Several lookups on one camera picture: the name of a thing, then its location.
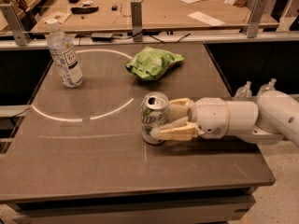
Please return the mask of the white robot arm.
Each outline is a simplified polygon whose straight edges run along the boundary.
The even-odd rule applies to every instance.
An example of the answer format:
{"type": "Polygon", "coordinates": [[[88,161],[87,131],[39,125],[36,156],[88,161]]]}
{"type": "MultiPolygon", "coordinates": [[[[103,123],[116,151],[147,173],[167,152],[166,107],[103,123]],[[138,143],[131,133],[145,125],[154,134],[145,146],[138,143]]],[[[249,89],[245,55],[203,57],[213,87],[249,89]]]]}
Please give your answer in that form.
{"type": "Polygon", "coordinates": [[[299,103],[281,91],[266,91],[246,101],[172,100],[169,122],[153,128],[150,136],[161,141],[235,136],[258,145],[289,140],[299,146],[299,103]]]}

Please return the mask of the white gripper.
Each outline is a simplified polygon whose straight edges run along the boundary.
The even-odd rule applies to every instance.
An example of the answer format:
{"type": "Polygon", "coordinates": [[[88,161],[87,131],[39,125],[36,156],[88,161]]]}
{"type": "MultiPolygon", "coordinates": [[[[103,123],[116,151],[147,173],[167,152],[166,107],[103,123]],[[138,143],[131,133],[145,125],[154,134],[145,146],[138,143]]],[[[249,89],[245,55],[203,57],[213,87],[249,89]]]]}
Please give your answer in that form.
{"type": "Polygon", "coordinates": [[[221,98],[202,98],[195,103],[189,98],[179,98],[169,102],[169,118],[188,117],[191,110],[191,121],[174,127],[167,124],[153,128],[152,138],[167,141],[190,141],[202,136],[205,139],[219,139],[226,135],[229,127],[227,104],[221,98]]]}

